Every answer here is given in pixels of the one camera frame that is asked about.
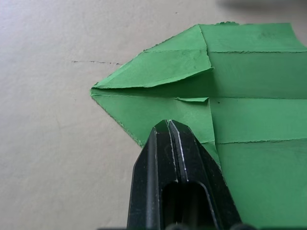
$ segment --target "gray surface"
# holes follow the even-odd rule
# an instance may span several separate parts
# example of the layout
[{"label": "gray surface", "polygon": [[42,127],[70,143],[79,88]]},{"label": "gray surface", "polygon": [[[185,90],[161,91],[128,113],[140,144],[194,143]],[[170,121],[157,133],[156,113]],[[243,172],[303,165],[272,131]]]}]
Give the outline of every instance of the gray surface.
[{"label": "gray surface", "polygon": [[90,87],[197,23],[291,22],[307,44],[307,4],[232,9],[214,0],[0,1],[0,226],[125,226],[140,148]]}]

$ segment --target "folded green paper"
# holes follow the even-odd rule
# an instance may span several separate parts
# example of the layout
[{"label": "folded green paper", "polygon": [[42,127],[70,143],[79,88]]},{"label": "folded green paper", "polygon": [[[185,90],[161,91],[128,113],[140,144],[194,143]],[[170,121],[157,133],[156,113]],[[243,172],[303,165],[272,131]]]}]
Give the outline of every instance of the folded green paper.
[{"label": "folded green paper", "polygon": [[188,125],[244,222],[307,226],[307,49],[289,24],[196,25],[144,50],[91,96],[141,146]]}]

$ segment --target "green paper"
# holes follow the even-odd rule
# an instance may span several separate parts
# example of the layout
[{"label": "green paper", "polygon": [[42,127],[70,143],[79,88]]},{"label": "green paper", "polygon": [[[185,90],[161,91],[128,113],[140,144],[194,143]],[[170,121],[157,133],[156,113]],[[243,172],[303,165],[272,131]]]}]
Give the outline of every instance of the green paper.
[{"label": "green paper", "polygon": [[291,25],[196,25],[91,89],[143,146],[162,119],[187,124],[256,227],[307,227],[307,49]]}]

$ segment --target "white table surface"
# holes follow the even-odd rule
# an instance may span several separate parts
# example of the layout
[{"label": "white table surface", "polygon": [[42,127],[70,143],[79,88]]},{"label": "white table surface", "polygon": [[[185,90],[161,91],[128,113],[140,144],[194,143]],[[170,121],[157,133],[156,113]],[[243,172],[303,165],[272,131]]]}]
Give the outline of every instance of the white table surface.
[{"label": "white table surface", "polygon": [[142,50],[197,23],[291,22],[307,1],[227,8],[217,0],[0,1],[0,228],[124,227],[140,147],[89,96]]}]

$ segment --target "green cardstock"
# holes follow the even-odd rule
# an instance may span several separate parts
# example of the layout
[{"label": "green cardstock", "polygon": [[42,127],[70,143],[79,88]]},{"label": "green cardstock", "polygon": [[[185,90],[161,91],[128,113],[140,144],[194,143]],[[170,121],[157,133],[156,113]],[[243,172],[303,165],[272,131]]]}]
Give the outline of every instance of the green cardstock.
[{"label": "green cardstock", "polygon": [[307,227],[307,48],[291,25],[196,25],[91,89],[140,146],[162,119],[188,125],[245,223]]}]

